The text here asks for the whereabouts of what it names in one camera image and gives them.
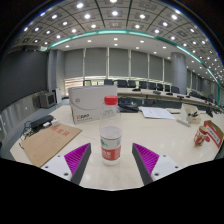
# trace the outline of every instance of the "jar label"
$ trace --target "jar label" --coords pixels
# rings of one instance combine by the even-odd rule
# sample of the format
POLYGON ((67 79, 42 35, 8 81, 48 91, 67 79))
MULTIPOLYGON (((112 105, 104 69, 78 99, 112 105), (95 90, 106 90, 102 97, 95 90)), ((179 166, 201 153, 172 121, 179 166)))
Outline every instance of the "jar label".
POLYGON ((101 136, 102 157, 106 160, 117 160, 120 157, 121 137, 105 139, 101 136))

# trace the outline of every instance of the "cardboard sheet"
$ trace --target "cardboard sheet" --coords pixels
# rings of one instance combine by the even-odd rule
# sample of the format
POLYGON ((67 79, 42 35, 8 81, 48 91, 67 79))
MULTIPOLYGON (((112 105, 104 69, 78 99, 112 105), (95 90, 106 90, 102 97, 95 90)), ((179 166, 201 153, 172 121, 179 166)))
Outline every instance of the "cardboard sheet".
POLYGON ((65 124, 50 126, 24 140, 22 146, 33 165, 41 167, 81 131, 65 124))

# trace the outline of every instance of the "desk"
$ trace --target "desk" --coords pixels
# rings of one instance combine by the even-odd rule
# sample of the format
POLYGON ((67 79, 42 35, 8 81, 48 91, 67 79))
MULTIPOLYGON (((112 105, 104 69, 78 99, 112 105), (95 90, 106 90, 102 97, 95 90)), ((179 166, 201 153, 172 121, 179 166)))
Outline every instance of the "desk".
MULTIPOLYGON (((166 154, 182 168, 214 160, 219 151, 212 140, 200 147, 194 145, 193 139, 199 124, 186 127, 176 120, 144 118, 141 112, 123 113, 121 160, 114 166, 107 166, 101 157, 98 120, 74 125, 70 106, 62 106, 51 115, 63 124, 83 130, 58 154, 65 155, 79 146, 91 143, 92 154, 80 182, 80 186, 85 188, 120 190, 142 187, 143 182, 132 155, 132 143, 140 144, 159 155, 166 154)), ((201 117, 201 125, 204 124, 204 120, 212 120, 224 130, 223 114, 214 114, 213 118, 201 114, 201 117)), ((13 157, 18 162, 31 164, 24 150, 20 148, 19 142, 21 140, 18 140, 10 150, 13 157)))
POLYGON ((177 94, 173 93, 173 96, 166 95, 167 92, 160 91, 161 95, 156 95, 153 93, 154 90, 150 89, 141 89, 141 91, 132 91, 131 88, 117 88, 117 94, 118 96, 130 96, 135 98, 146 98, 146 99, 157 99, 159 97, 160 100, 166 100, 166 101, 175 101, 175 102, 181 102, 181 103, 190 103, 190 104, 197 104, 202 105, 206 107, 211 107, 214 109, 219 109, 219 107, 215 106, 214 104, 209 105, 208 103, 205 103, 205 100, 196 98, 196 97, 190 97, 186 98, 186 95, 183 94, 177 94), (180 100, 178 96, 183 96, 184 99, 180 100))

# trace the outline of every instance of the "cardboard box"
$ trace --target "cardboard box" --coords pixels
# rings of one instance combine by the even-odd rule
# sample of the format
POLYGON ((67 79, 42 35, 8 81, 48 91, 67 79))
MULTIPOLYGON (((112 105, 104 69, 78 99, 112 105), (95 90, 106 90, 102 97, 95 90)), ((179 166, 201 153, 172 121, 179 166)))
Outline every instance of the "cardboard box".
POLYGON ((100 118, 104 97, 117 96, 117 86, 86 86, 69 89, 69 100, 75 124, 100 118))
POLYGON ((211 139, 215 142, 217 147, 219 148, 222 144, 224 134, 222 130, 215 125, 211 120, 204 121, 204 127, 208 130, 208 135, 211 137, 211 139))
POLYGON ((196 123, 196 124, 200 124, 201 123, 201 116, 200 116, 200 112, 198 110, 197 107, 195 106, 191 106, 191 105, 188 105, 188 104, 184 104, 182 103, 182 107, 180 109, 180 116, 191 122, 191 123, 196 123), (191 117, 191 116, 188 116, 188 114, 193 114, 197 112, 198 116, 197 117, 191 117))
POLYGON ((32 164, 41 167, 81 131, 65 124, 51 126, 24 140, 22 146, 32 164))

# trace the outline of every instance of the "red lid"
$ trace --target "red lid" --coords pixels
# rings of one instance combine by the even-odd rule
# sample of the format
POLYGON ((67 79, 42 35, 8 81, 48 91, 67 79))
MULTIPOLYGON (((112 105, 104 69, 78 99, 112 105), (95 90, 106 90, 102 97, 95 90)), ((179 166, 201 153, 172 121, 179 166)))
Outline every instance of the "red lid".
POLYGON ((117 105, 118 98, 117 96, 108 95, 104 97, 104 102, 106 105, 117 105))

